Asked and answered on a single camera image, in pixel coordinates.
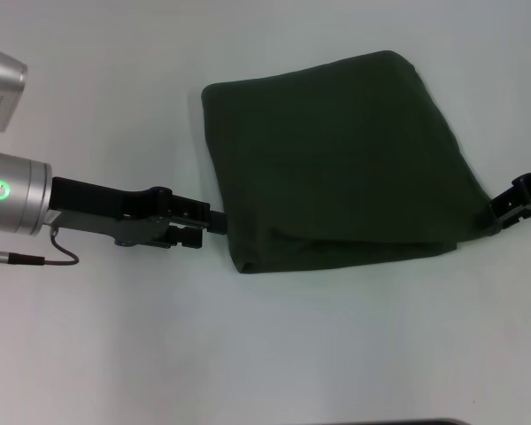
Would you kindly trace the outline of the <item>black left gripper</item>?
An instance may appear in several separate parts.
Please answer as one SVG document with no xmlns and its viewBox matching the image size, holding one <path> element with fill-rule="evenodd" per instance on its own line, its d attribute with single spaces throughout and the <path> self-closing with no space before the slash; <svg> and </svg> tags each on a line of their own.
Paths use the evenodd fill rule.
<svg viewBox="0 0 531 425">
<path fill-rule="evenodd" d="M 125 191 L 55 177 L 50 209 L 59 213 L 53 227 L 109 236 L 122 247 L 169 249 L 181 245 L 200 249 L 202 229 L 217 235 L 227 233 L 223 212 L 213 211 L 208 203 L 172 195 L 162 187 Z M 186 227 L 169 226 L 170 221 Z"/>
</svg>

